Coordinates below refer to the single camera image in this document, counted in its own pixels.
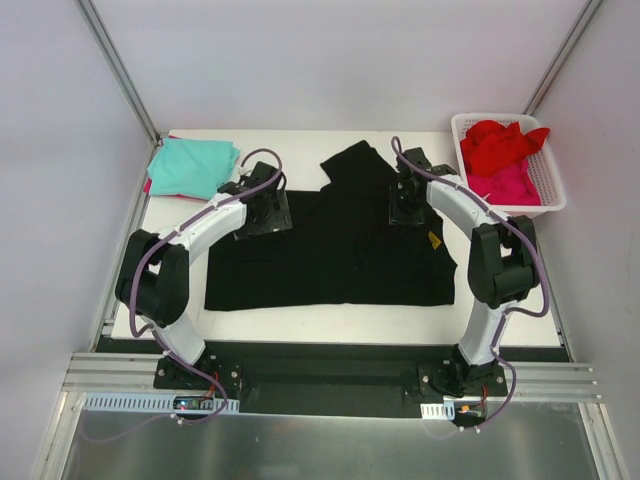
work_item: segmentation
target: white table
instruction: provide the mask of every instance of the white table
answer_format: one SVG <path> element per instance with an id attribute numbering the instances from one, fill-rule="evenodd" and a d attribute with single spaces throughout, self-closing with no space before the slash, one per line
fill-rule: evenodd
<path id="1" fill-rule="evenodd" d="M 360 140 L 367 140 L 391 165 L 395 158 L 389 141 L 397 134 L 404 148 L 420 146 L 433 164 L 448 163 L 457 168 L 450 133 L 265 131 L 265 130 L 172 130 L 172 135 L 192 139 L 230 140 L 246 155 L 258 147 L 276 150 L 284 162 L 291 190 L 318 191 L 329 183 L 320 163 Z M 176 198 L 151 198 L 142 228 L 157 231 L 180 223 L 202 205 Z M 444 239 L 458 264 L 455 274 L 454 305 L 438 307 L 380 305 L 314 305 L 268 308 L 236 312 L 204 310 L 207 256 L 202 255 L 190 272 L 191 296 L 187 307 L 196 329 L 206 340 L 446 345 L 458 342 L 464 333 L 473 295 L 467 284 L 469 241 L 447 218 Z M 539 310 L 540 288 L 532 290 L 523 306 Z M 128 309 L 120 304 L 112 332 L 113 338 L 132 338 Z M 142 320 L 138 319 L 138 328 Z M 542 319 L 514 314 L 502 345 L 559 346 L 556 326 L 549 313 Z"/>

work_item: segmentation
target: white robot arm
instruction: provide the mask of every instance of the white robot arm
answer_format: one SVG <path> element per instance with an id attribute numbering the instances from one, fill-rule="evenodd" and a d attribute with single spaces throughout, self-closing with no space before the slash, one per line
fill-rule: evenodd
<path id="1" fill-rule="evenodd" d="M 396 153 L 412 159 L 412 151 Z M 529 219 L 509 218 L 504 213 L 491 211 L 486 202 L 477 196 L 468 192 L 463 195 L 459 191 L 462 180 L 455 172 L 431 167 L 421 150 L 419 153 L 423 159 L 419 158 L 413 163 L 432 178 L 423 178 L 422 174 L 417 176 L 417 168 L 409 171 L 405 166 L 403 169 L 399 161 L 398 184 L 391 192 L 391 217 L 395 212 L 401 220 L 391 220 L 392 223 L 401 224 L 419 223 L 426 199 L 431 207 L 449 217 L 471 241 L 468 279 L 475 296 L 471 317 L 465 334 L 454 347 L 451 367 L 440 378 L 430 380 L 430 385 L 442 394 L 462 396 L 466 386 L 478 382 L 482 384 L 487 376 L 495 374 L 495 359 L 506 322 L 505 314 L 526 298 L 529 290 L 538 283 L 529 252 L 517 238 L 510 235 L 511 230 L 517 229 L 535 244 L 535 232 Z M 231 232 L 242 232 L 248 227 L 258 233 L 291 228 L 290 217 L 288 222 L 284 220 L 265 225 L 265 219 L 270 217 L 278 220 L 274 216 L 275 210 L 285 215 L 288 213 L 284 192 L 281 192 L 282 197 L 278 197 L 278 181 L 274 182 L 280 175 L 281 169 L 276 171 L 259 163 L 246 185 L 230 184 L 229 188 L 222 189 L 227 193 L 216 195 L 179 226 L 163 229 L 156 234 L 139 230 L 129 239 L 116 286 L 116 297 L 130 310 L 133 307 L 136 313 L 142 315 L 161 342 L 189 365 L 198 364 L 201 357 L 205 356 L 205 342 L 186 313 L 189 265 Z M 251 188 L 256 190 L 265 181 L 273 183 L 273 188 L 265 191 L 267 200 L 264 195 L 241 198 L 243 192 L 247 193 Z M 283 202 L 285 208 L 279 205 L 277 209 L 271 207 L 269 210 L 269 201 Z M 505 222 L 509 222 L 509 229 L 505 228 Z M 510 248 L 511 253 L 503 256 L 503 247 Z M 151 272 L 149 264 L 158 263 L 158 273 Z"/>

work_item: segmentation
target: aluminum frame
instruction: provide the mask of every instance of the aluminum frame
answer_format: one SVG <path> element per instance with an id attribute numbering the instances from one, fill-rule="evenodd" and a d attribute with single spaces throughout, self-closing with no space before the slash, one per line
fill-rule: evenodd
<path id="1" fill-rule="evenodd" d="M 534 114 L 539 108 L 578 42 L 600 11 L 604 1 L 588 0 L 585 3 L 558 53 L 528 101 L 525 107 L 526 114 Z M 95 5 L 91 0 L 75 0 L 75 2 L 120 85 L 123 95 L 132 107 L 149 140 L 156 145 L 155 152 L 160 134 L 153 124 Z M 129 215 L 127 236 L 140 225 L 146 210 L 146 201 L 147 196 L 141 191 Z M 124 252 L 123 247 L 124 242 L 118 260 L 121 259 Z M 113 275 L 112 283 L 115 281 L 116 273 Z M 113 328 L 116 304 L 112 299 L 112 290 L 110 286 L 104 298 L 93 346 L 100 335 L 108 335 Z M 569 339 L 566 336 L 565 339 L 567 340 L 566 346 L 569 347 Z M 61 478 L 87 392 L 157 392 L 153 390 L 152 382 L 158 358 L 159 355 L 75 354 L 58 397 L 55 413 L 49 425 L 33 478 L 46 480 Z M 516 362 L 514 365 L 519 374 L 516 401 L 578 403 L 601 478 L 630 478 L 613 437 L 606 407 L 602 403 L 605 398 L 604 394 L 600 390 L 590 365 L 524 362 Z M 511 378 L 508 372 L 506 377 L 510 382 Z"/>

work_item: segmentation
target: teal towel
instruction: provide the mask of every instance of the teal towel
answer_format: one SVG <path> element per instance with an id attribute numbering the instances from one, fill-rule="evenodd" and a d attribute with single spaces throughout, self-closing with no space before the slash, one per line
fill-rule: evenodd
<path id="1" fill-rule="evenodd" d="M 239 153 L 232 142 L 167 138 L 147 169 L 149 194 L 210 200 L 231 178 Z"/>

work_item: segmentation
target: white basket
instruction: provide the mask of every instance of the white basket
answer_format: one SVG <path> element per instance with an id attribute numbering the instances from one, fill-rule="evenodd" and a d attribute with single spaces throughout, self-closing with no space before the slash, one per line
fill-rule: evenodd
<path id="1" fill-rule="evenodd" d="M 469 185 L 469 182 L 467 181 L 467 172 L 465 171 L 464 160 L 462 159 L 460 140 L 467 136 L 467 130 L 481 120 L 494 120 L 505 127 L 510 123 L 518 122 L 522 133 L 528 133 L 531 130 L 541 127 L 538 120 L 529 115 L 507 113 L 460 113 L 454 115 L 451 119 L 453 141 L 456 146 L 460 176 L 465 185 Z M 544 212 L 562 210 L 567 204 L 567 200 L 564 196 L 562 182 L 560 181 L 556 160 L 551 152 L 549 141 L 547 140 L 544 143 L 542 150 L 534 155 L 529 155 L 527 159 L 529 160 L 529 177 L 540 195 L 542 205 L 496 205 L 496 207 L 513 216 L 526 215 L 530 218 L 537 217 Z"/>

